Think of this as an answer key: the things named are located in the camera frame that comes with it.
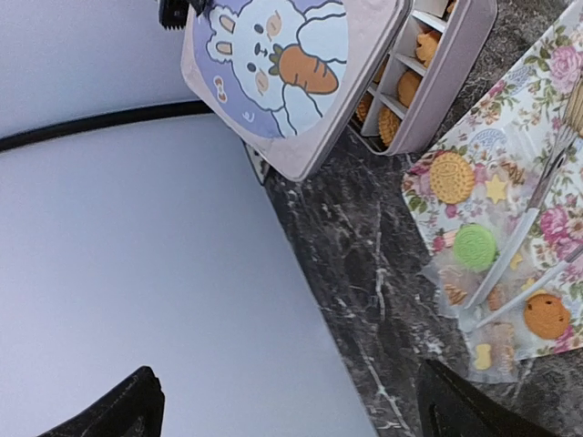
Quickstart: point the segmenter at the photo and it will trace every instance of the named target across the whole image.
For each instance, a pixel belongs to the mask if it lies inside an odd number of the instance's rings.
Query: orange cookie
[[[488,294],[487,301],[488,308],[491,311],[500,310],[500,308],[502,308],[502,290],[499,285],[495,285],[494,288],[492,288],[492,291]]]
[[[379,133],[387,147],[391,146],[399,126],[401,126],[399,117],[391,109],[383,105],[379,112]]]
[[[561,299],[550,294],[537,294],[525,307],[525,323],[543,340],[558,339],[568,328],[570,318]]]
[[[415,54],[423,62],[425,68],[429,68],[429,64],[434,59],[440,38],[441,34],[436,30],[417,36],[417,44],[419,46],[415,49]]]
[[[452,284],[445,284],[445,294],[449,299],[450,305],[459,305],[465,300],[467,293]]]
[[[378,84],[379,82],[381,82],[381,79],[383,78],[384,70],[386,69],[386,63],[388,61],[389,61],[388,59],[386,61],[384,61],[381,64],[381,66],[379,67],[379,69],[376,70],[376,75],[374,75],[373,83]]]
[[[361,120],[361,123],[364,123],[364,119],[368,115],[368,111],[370,111],[372,104],[373,96],[365,93],[363,99],[358,104],[358,107],[356,107],[356,117]]]
[[[429,186],[442,202],[454,205],[472,194],[474,172],[458,154],[445,152],[429,168]]]
[[[455,2],[456,2],[456,0],[452,0],[452,3],[450,3],[449,6],[447,7],[448,14],[451,14],[452,12],[454,12]]]
[[[411,106],[415,93],[421,85],[421,77],[413,70],[407,70],[399,79],[397,84],[397,95],[399,101],[406,107]]]

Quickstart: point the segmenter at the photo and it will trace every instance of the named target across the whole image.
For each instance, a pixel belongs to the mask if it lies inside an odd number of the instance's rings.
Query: dark marble surface
[[[446,117],[446,132],[540,37],[565,5],[498,0],[492,35]],[[414,379],[423,357],[465,374],[467,351],[439,318],[419,269],[428,255],[401,198],[406,157],[379,158],[345,133],[314,177],[266,189],[381,436],[421,436]],[[560,435],[583,435],[580,351],[525,361],[516,384],[480,386]]]

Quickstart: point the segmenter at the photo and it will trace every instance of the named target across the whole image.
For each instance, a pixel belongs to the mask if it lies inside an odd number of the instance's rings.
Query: cartoon rabbit
[[[210,10],[210,57],[231,62],[243,93],[277,121],[283,137],[312,127],[340,87],[348,58],[344,6],[298,11],[291,0],[251,0],[239,14]]]

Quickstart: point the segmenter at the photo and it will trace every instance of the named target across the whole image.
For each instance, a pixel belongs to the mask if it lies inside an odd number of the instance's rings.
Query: floral napkin
[[[472,222],[489,220],[509,233],[525,210],[548,151],[560,127],[560,115],[583,67],[583,0],[574,2],[488,93],[405,175],[403,195],[425,245],[433,254],[445,247],[444,234]],[[569,157],[547,196],[537,223],[523,245],[534,266],[532,280],[583,243],[583,141]],[[429,186],[429,168],[445,151],[470,163],[476,188],[469,200],[446,205]],[[492,166],[513,182],[506,209],[500,211],[480,189]],[[583,257],[549,282],[571,313],[558,340],[521,345],[519,359],[570,351],[583,346]]]

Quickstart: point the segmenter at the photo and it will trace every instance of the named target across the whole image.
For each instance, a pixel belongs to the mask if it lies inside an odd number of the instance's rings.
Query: star-shaped cookie
[[[500,200],[506,200],[506,182],[502,182],[498,175],[494,175],[492,180],[486,181],[486,193],[495,204]]]
[[[516,255],[510,261],[510,269],[512,270],[518,269],[518,264],[520,264],[522,261],[523,261],[522,255],[520,255],[520,252],[517,252]]]

